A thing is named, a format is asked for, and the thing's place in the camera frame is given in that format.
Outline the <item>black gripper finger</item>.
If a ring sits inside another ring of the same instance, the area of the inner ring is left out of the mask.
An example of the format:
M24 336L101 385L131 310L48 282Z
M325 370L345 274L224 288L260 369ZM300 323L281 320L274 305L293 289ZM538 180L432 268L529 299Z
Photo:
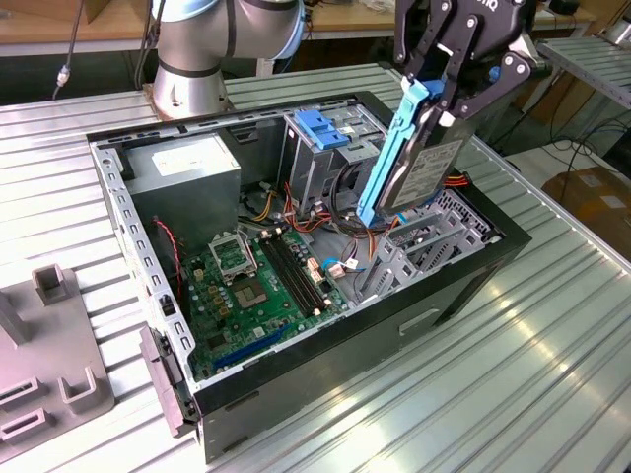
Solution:
M451 79L475 82L480 65L475 48L481 36L476 1L397 1L394 61L409 82Z
M515 52L507 52L499 66L499 77L486 89L465 97L461 92L459 76L466 65L467 53L455 53L446 70L446 81L440 102L437 104L438 124L452 126L457 119L468 119L507 95L528 78L534 63Z

